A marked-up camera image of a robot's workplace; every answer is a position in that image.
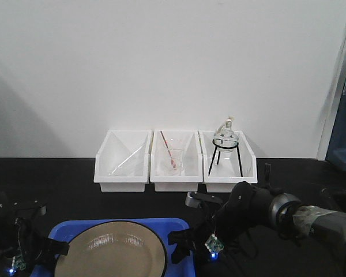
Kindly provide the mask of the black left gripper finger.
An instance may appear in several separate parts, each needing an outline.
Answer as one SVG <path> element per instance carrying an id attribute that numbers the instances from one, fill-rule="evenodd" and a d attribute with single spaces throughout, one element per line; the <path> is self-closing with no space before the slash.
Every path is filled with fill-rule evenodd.
<path id="1" fill-rule="evenodd" d="M 69 251 L 69 243 L 57 241 L 51 238 L 44 240 L 44 259 L 46 261 L 55 260 L 56 255 L 67 256 Z"/>

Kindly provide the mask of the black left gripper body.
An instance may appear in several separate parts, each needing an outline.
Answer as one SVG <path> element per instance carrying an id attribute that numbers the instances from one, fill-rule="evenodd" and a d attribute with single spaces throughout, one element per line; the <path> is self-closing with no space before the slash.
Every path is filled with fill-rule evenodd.
<path id="1" fill-rule="evenodd" d="M 36 265 L 51 267 L 51 261 L 46 261 L 43 253 L 47 237 L 34 226 L 39 216 L 16 216 L 14 202 L 0 191 L 0 260 L 12 263 L 13 256 L 22 254 L 27 264 L 23 271 L 31 271 Z"/>

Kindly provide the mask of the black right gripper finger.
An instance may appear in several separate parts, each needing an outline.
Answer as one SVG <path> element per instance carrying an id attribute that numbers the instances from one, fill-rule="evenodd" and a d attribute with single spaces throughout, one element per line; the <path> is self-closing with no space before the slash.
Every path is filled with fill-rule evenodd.
<path id="1" fill-rule="evenodd" d="M 191 257 L 193 259 L 193 252 L 186 248 L 176 248 L 171 254 L 171 262 L 173 264 L 179 264 L 186 257 Z"/>
<path id="2" fill-rule="evenodd" d="M 168 244 L 176 245 L 181 250 L 195 251 L 196 245 L 193 229 L 171 231 L 168 234 Z"/>

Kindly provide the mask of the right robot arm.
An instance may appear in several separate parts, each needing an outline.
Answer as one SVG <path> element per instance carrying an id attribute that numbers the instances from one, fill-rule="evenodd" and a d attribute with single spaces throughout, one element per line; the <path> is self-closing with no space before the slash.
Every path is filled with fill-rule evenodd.
<path id="1" fill-rule="evenodd" d="M 344 212 L 304 205 L 296 196 L 280 189 L 245 181 L 234 186 L 226 203 L 215 196 L 188 192 L 186 205 L 199 208 L 204 220 L 195 227 L 169 233 L 169 245 L 176 246 L 171 255 L 174 264 L 194 253 L 199 261 L 219 260 L 231 269 L 239 269 L 234 258 L 235 252 L 242 250 L 238 237 L 252 227 L 265 226 L 296 245 L 304 237 L 325 245 L 341 263 L 346 276 Z"/>

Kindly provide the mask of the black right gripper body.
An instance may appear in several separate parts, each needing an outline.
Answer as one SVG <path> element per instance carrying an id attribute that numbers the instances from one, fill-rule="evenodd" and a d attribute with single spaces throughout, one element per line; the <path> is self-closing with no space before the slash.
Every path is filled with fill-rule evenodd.
<path id="1" fill-rule="evenodd" d="M 232 250 L 235 240 L 249 228 L 258 225 L 274 228 L 273 200 L 274 188 L 270 182 L 258 186 L 243 181 L 234 186 L 226 203 L 201 203 L 198 208 L 204 213 L 204 221 L 192 228 L 195 258 L 204 263 L 212 262 L 221 252 Z M 205 246 L 211 234 L 215 234 L 224 244 L 224 249 L 214 259 Z"/>

